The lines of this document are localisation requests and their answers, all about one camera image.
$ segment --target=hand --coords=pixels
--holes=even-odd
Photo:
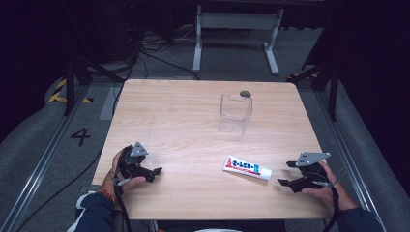
[[[326,174],[328,175],[328,179],[331,183],[334,183],[337,180],[336,175],[333,173],[332,169],[329,167],[328,164],[326,164],[323,161],[319,161],[319,164],[323,167],[323,169],[326,171]],[[355,209],[358,208],[359,206],[350,198],[350,196],[347,194],[346,190],[344,189],[344,186],[340,183],[337,182],[335,184],[335,188],[337,190],[337,193],[339,195],[338,199],[338,209],[340,211],[344,210],[349,210],[349,209]],[[333,207],[333,193],[330,188],[328,187],[323,187],[321,189],[315,189],[315,188],[304,188],[302,189],[302,193],[306,195],[311,195],[316,198],[321,199],[327,206]]]
[[[112,181],[112,175],[113,175],[112,173],[115,173],[117,169],[118,159],[120,158],[122,152],[123,150],[117,153],[117,155],[115,155],[115,157],[112,159],[112,167],[107,173],[107,175],[105,176],[105,179],[103,180],[102,186],[100,188],[100,190],[104,189],[107,193],[111,194],[114,197],[115,197],[115,192],[114,192],[114,183]],[[118,173],[118,178],[120,179],[120,181],[124,180],[124,177],[121,175],[121,173]],[[140,185],[143,182],[146,182],[145,177],[141,176],[141,177],[131,178],[128,182],[126,182],[123,185],[123,191],[126,192],[129,189],[133,189],[134,187]]]
[[[114,172],[117,169],[117,163],[118,163],[118,159],[121,157],[121,153],[123,152],[123,150],[121,150],[119,153],[117,153],[117,155],[115,155],[115,157],[112,159],[112,167],[111,167],[111,171],[110,172]],[[124,180],[123,175],[121,175],[121,172],[118,173],[118,178],[120,178],[120,181]],[[133,189],[134,187],[136,187],[137,185],[139,185],[140,183],[146,182],[145,177],[139,176],[139,177],[134,177],[131,178],[128,182],[126,182],[123,185],[123,191],[127,191],[128,189]]]

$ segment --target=person's arm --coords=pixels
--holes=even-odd
[[[111,214],[117,201],[112,176],[116,170],[121,153],[122,151],[114,157],[112,167],[105,176],[100,189],[96,193],[83,195],[77,200],[76,221],[69,228],[68,232],[112,231]],[[132,178],[123,185],[123,191],[126,192],[128,189],[132,189],[145,181],[144,177]]]
[[[322,161],[319,163],[325,169],[329,181],[335,183],[335,189],[339,195],[337,217],[338,230],[340,232],[383,231],[383,228],[377,221],[376,217],[371,212],[359,207],[349,196],[341,182],[337,182],[337,177],[329,165]],[[328,187],[320,189],[304,188],[302,189],[302,193],[319,198],[327,206],[333,207],[333,193]]]

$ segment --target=cable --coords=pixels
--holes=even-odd
[[[100,157],[100,155],[102,154],[103,149],[101,149],[99,151],[99,153],[94,157],[94,159],[91,161],[90,164],[88,164],[88,166],[81,172],[78,174],[78,176],[76,176],[72,181],[68,182],[66,185],[64,185],[62,188],[60,188],[57,192],[55,192],[51,197],[49,197],[41,206],[39,206],[25,221],[23,221],[21,223],[21,225],[18,227],[18,229],[16,229],[15,232],[20,231],[25,224],[27,224],[27,222],[36,214],[38,213],[48,202],[50,202],[51,200],[53,200],[56,196],[58,196],[63,190],[65,190],[68,186],[72,185],[76,180],[78,180],[78,178],[80,178],[86,171],[88,171],[88,169],[90,169],[90,167],[96,162],[96,160]]]
[[[132,232],[131,222],[130,222],[130,218],[128,216],[127,208],[126,208],[126,205],[124,204],[123,198],[121,197],[121,195],[124,192],[123,187],[121,186],[120,180],[118,178],[118,174],[120,173],[120,168],[119,168],[120,167],[120,162],[122,161],[123,155],[124,155],[124,150],[122,151],[122,154],[121,154],[120,158],[118,159],[117,166],[115,167],[114,177],[113,177],[112,180],[113,180],[115,197],[117,198],[118,204],[120,205],[121,211],[123,213],[124,220],[126,222],[128,232]]]
[[[325,176],[323,176],[323,175],[321,175],[321,174],[319,174],[319,173],[316,173],[316,172],[305,171],[305,172],[302,172],[302,175],[303,175],[303,176],[306,176],[306,175],[318,176],[318,177],[320,177],[323,181],[325,181],[326,183],[330,183],[330,181],[329,181],[329,179],[328,179],[327,177],[325,177]]]
[[[127,74],[125,80],[128,80],[128,79],[130,78],[131,70],[132,70],[132,67],[130,67],[129,72],[128,72],[128,74]],[[112,105],[112,118],[114,118],[114,112],[115,112],[115,108],[116,108],[116,106],[117,106],[117,101],[118,101],[118,99],[120,98],[121,93],[123,92],[123,88],[124,88],[124,83],[121,85],[121,89],[120,89],[120,91],[118,92],[118,95],[117,95],[117,96],[115,96],[115,88],[114,88],[114,90],[113,90],[115,100],[114,100],[114,104]]]
[[[81,33],[79,32],[79,30],[78,30],[78,28],[77,28],[77,26],[76,26],[76,24],[75,24],[75,22],[74,22],[74,20],[73,20],[73,17],[72,17],[72,15],[70,14],[69,9],[67,8],[66,4],[64,3],[63,0],[60,0],[60,2],[61,2],[62,6],[63,6],[63,8],[64,8],[64,11],[66,12],[67,16],[69,17],[70,22],[72,23],[73,28],[75,29],[75,32],[77,33],[77,35],[78,35],[79,38],[81,39],[81,42],[84,44],[84,47],[85,47],[85,49],[87,50],[87,53],[88,53],[88,54],[90,55],[90,57],[94,60],[94,62],[98,63],[98,62],[97,62],[97,59],[93,56],[93,54],[91,53],[90,49],[88,48],[87,43],[86,43],[85,40],[84,40],[84,37],[83,37],[83,36],[81,35]]]
[[[136,59],[130,57],[130,60],[131,60],[131,62],[128,63],[127,65],[125,65],[123,67],[120,67],[120,68],[117,68],[117,69],[114,69],[114,70],[109,70],[109,71],[112,72],[112,73],[120,73],[120,72],[123,72],[127,69],[131,69],[132,66],[135,65]],[[104,75],[103,73],[98,72],[98,71],[94,71],[94,70],[87,70],[87,71],[92,75]]]
[[[138,58],[139,58],[139,60],[142,62],[142,64],[144,64],[145,72],[147,72],[147,73],[145,74],[145,76],[144,76],[144,79],[146,79],[146,78],[148,77],[148,75],[150,74],[150,72],[149,72],[148,69],[147,69],[147,64],[145,63],[145,61],[144,61],[141,57],[139,57],[139,54],[138,54]]]
[[[323,227],[325,227],[325,228],[326,228],[326,226],[328,226],[328,224],[326,223],[326,220],[325,220],[325,219],[323,219]]]
[[[157,58],[157,57],[155,57],[155,56],[153,56],[153,55],[150,55],[150,54],[148,54],[148,53],[146,53],[146,52],[144,52],[144,51],[141,51],[141,52],[142,52],[143,54],[149,56],[149,57],[152,57],[152,58],[158,60],[158,61],[164,62],[164,63],[167,64],[167,65],[170,65],[170,66],[173,66],[173,67],[175,67],[175,68],[178,68],[178,69],[187,71],[188,73],[191,73],[191,74],[195,77],[196,80],[200,80],[199,77],[198,77],[198,75],[196,75],[195,72],[193,72],[193,71],[191,71],[191,70],[189,70],[189,69],[186,69],[186,68],[184,68],[184,67],[171,64],[171,63],[169,63],[169,62],[167,62],[167,61],[164,61],[164,60],[162,60],[162,59],[160,59],[160,58]]]
[[[185,37],[187,37],[195,29],[196,28],[193,27],[187,33],[185,33],[182,37],[174,39],[174,42],[178,42],[178,41],[183,41],[183,43],[186,42],[186,41],[195,42],[195,41],[190,40],[190,39],[185,39]],[[151,41],[151,42],[143,43],[143,45],[161,44],[161,43],[166,43],[166,40],[154,40],[154,41]]]
[[[334,214],[332,216],[331,221],[329,222],[329,224],[325,227],[325,229],[323,230],[323,232],[328,232],[329,230],[332,229],[332,227],[334,226],[336,220],[337,220],[337,216],[338,216],[338,193],[337,190],[335,189],[335,187],[331,187],[331,191],[333,194],[333,198],[334,198]]]
[[[239,30],[239,29],[221,29],[221,31],[224,32],[224,33],[228,33],[228,34],[239,36],[239,37],[246,37],[246,36],[250,35],[250,33],[253,30],[249,30],[249,29],[242,29],[242,30]]]
[[[145,222],[144,220],[141,221],[141,224],[142,224],[143,226],[145,226],[145,228],[146,228],[148,231],[151,231],[151,230],[150,230],[151,220],[150,220],[150,224],[147,224],[147,222]]]
[[[340,180],[345,174],[346,174],[346,169],[345,169],[345,168],[341,168],[341,169],[338,171],[338,175],[337,175],[337,178],[336,178],[335,182],[333,183],[333,186],[334,186],[335,184],[337,184],[337,182],[339,182],[339,180]]]

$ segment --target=stand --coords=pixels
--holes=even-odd
[[[263,44],[266,57],[268,59],[271,73],[279,74],[277,61],[272,51],[274,42],[278,34],[283,10],[278,10],[276,14],[232,14],[232,13],[202,13],[202,7],[197,7],[196,14],[196,45],[193,54],[192,70],[196,73],[201,69],[202,56],[202,28],[231,28],[231,29],[252,29],[270,30],[271,38]]]
[[[298,83],[299,81],[311,76],[314,73],[318,73],[317,77],[311,84],[313,91],[323,91],[326,85],[331,81],[331,89],[329,96],[329,113],[333,121],[336,120],[336,99],[337,99],[337,84],[338,84],[338,71],[337,65],[334,63],[325,63],[315,66],[305,72],[298,74],[296,77],[289,80],[291,83]]]

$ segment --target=yellow tape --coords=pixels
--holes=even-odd
[[[58,97],[60,95],[61,90],[66,85],[66,83],[67,83],[67,79],[65,77],[62,77],[57,87],[55,88],[54,93],[52,94],[51,98],[48,100],[49,102],[67,102],[67,98]],[[82,100],[82,102],[84,103],[92,103],[93,101],[94,99],[91,99],[91,98],[85,98],[84,100]]]

